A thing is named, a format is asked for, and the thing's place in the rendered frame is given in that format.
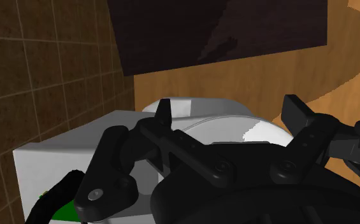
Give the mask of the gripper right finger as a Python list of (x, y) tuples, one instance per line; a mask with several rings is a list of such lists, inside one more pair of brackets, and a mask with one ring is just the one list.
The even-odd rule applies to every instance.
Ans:
[(285, 95), (281, 120), (293, 140), (274, 159), (270, 175), (275, 183), (299, 184), (313, 166), (325, 168), (337, 158), (360, 178), (360, 120), (345, 125), (332, 115), (313, 112), (297, 95)]

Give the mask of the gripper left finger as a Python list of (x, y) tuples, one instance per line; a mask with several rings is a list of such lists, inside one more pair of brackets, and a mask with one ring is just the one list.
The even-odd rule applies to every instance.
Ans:
[(156, 222), (184, 222), (187, 213), (234, 185), (234, 164), (218, 145), (204, 145), (171, 128), (171, 101), (161, 99), (153, 117), (129, 130), (107, 128), (75, 196), (82, 221), (100, 222), (136, 203), (139, 191), (130, 175), (147, 160), (163, 176), (150, 197)]

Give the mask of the green flat object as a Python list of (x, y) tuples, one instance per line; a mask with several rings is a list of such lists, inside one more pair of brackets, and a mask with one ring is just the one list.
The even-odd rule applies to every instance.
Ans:
[(39, 198), (45, 198), (45, 200), (49, 200), (49, 202), (55, 206), (56, 211), (52, 215), (51, 220), (81, 223), (75, 211), (74, 200), (69, 200), (69, 197), (64, 197), (57, 192), (45, 191), (39, 196)]

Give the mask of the black curved object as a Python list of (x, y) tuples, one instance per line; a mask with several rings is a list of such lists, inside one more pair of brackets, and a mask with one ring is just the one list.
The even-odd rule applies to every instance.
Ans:
[(40, 195), (25, 224), (49, 224), (51, 221), (87, 224), (80, 221), (74, 206), (75, 195), (84, 175), (83, 171), (69, 171), (49, 191)]

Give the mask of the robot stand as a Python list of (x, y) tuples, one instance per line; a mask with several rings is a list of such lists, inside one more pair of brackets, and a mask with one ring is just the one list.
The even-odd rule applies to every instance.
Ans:
[(324, 46), (328, 0), (107, 0), (126, 76)]

